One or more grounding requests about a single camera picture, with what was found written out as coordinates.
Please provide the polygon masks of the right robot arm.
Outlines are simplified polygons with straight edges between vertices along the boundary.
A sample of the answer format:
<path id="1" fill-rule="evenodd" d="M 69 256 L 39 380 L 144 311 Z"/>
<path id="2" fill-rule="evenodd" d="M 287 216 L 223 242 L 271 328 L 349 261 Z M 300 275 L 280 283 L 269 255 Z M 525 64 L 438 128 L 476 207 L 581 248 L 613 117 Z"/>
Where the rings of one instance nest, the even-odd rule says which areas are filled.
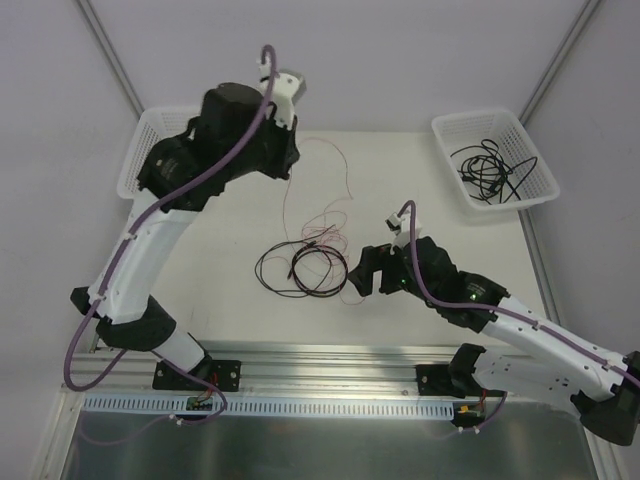
<path id="1" fill-rule="evenodd" d="M 515 393 L 576 416 L 594 435 L 632 444 L 639 425 L 639 354 L 623 355 L 590 343 L 534 314 L 506 288 L 459 270 L 429 237 L 411 248 L 367 246 L 348 279 L 359 295 L 404 291 L 447 322 L 498 339 L 527 354 L 510 360 L 487 347 L 465 343 L 448 366 L 460 395 L 479 389 Z"/>

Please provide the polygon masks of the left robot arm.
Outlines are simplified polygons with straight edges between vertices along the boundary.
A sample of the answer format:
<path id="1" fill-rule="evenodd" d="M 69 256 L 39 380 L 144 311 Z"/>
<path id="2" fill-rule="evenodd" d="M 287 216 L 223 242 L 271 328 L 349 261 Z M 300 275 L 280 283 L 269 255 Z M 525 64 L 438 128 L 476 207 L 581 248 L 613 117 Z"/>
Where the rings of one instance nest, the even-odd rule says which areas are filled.
<path id="1" fill-rule="evenodd" d="M 298 160 L 295 104 L 302 80 L 280 73 L 258 87 L 223 83 L 208 91 L 185 129 L 151 147 L 118 245 L 93 284 L 70 296 L 108 346 L 150 351 L 175 366 L 189 389 L 210 377 L 210 358 L 181 330 L 151 289 L 171 251 L 212 197 L 250 173 L 286 180 Z"/>

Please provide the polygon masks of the left white plastic basket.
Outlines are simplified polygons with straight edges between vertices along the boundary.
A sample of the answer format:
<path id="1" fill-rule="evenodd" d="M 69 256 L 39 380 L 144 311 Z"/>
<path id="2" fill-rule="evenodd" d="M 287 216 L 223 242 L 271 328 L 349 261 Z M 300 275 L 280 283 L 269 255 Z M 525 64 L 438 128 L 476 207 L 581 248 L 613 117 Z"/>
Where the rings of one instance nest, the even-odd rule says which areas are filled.
<path id="1" fill-rule="evenodd" d="M 183 133 L 188 121 L 199 113 L 198 106 L 188 105 L 152 107 L 141 114 L 116 186 L 121 199 L 133 199 L 138 190 L 138 174 L 152 147 L 161 140 Z"/>

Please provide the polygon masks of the white plastic basket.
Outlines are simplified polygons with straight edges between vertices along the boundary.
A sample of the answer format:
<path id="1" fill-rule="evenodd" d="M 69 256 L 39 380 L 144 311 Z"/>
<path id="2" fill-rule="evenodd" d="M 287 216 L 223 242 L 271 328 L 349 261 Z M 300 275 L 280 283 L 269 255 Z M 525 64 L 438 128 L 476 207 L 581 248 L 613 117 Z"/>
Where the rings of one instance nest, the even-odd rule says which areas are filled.
<path id="1" fill-rule="evenodd" d="M 441 115 L 431 122 L 438 150 L 473 215 L 526 210 L 560 187 L 514 113 L 503 108 Z"/>
<path id="2" fill-rule="evenodd" d="M 199 113 L 198 106 L 188 105 L 152 107 L 141 114 L 116 186 L 121 199 L 133 199 L 138 190 L 138 174 L 152 147 L 161 140 L 183 133 L 188 121 Z"/>

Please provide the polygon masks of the right white plastic basket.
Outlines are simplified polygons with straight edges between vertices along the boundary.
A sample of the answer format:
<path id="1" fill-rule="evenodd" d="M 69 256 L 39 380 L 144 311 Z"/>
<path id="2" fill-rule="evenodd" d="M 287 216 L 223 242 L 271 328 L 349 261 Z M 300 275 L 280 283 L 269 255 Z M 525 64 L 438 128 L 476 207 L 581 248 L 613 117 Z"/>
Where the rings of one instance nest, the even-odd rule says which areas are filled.
<path id="1" fill-rule="evenodd" d="M 560 187 L 514 113 L 503 108 L 441 115 L 431 122 L 438 150 L 473 215 L 526 210 Z"/>

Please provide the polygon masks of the aluminium mounting rail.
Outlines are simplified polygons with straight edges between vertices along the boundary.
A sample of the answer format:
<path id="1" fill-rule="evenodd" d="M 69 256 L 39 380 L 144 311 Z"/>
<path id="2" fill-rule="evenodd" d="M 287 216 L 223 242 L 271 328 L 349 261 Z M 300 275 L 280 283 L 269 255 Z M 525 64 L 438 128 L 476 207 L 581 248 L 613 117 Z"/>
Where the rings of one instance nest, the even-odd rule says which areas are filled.
<path id="1" fill-rule="evenodd" d="M 214 359 L 240 360 L 236 396 L 414 400 L 415 365 L 449 363 L 459 347 L 303 345 L 268 342 L 203 341 Z M 71 379 L 93 381 L 116 357 L 102 348 L 76 353 Z M 125 354 L 91 391 L 152 393 L 157 358 Z"/>

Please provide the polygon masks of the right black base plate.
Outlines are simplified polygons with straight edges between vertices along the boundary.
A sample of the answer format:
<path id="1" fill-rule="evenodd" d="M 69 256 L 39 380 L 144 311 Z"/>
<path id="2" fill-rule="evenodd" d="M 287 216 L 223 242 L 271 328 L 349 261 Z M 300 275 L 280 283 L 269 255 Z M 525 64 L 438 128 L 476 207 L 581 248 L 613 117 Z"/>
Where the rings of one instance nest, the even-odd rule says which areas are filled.
<path id="1" fill-rule="evenodd" d="M 416 384 L 420 396 L 449 396 L 454 398 L 481 397 L 480 387 L 456 384 L 447 364 L 418 364 L 414 367 Z"/>

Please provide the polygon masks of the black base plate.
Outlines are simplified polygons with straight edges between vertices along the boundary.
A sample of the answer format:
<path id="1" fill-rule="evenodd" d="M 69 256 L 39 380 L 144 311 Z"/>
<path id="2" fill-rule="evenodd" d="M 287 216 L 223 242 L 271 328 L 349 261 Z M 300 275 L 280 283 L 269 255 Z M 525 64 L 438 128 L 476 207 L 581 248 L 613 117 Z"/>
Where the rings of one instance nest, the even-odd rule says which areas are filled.
<path id="1" fill-rule="evenodd" d="M 242 363 L 239 360 L 216 360 L 206 356 L 189 374 L 207 381 L 222 392 L 239 390 Z M 197 391 L 205 386 L 187 379 L 165 361 L 156 364 L 152 388 L 159 391 Z"/>
<path id="2" fill-rule="evenodd" d="M 414 367 L 416 384 L 420 396 L 449 396 L 454 398 L 481 397 L 480 387 L 456 384 L 447 364 L 418 364 Z"/>

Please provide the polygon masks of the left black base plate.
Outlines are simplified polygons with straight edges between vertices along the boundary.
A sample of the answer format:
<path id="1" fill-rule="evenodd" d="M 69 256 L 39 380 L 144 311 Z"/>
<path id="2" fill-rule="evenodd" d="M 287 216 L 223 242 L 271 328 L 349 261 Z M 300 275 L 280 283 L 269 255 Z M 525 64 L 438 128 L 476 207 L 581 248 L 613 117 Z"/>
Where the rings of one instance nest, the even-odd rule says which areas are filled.
<path id="1" fill-rule="evenodd" d="M 216 360 L 206 356 L 189 374 L 207 381 L 222 392 L 239 390 L 242 363 L 239 360 Z M 156 364 L 152 388 L 159 391 L 197 391 L 205 386 L 187 379 L 165 361 Z"/>

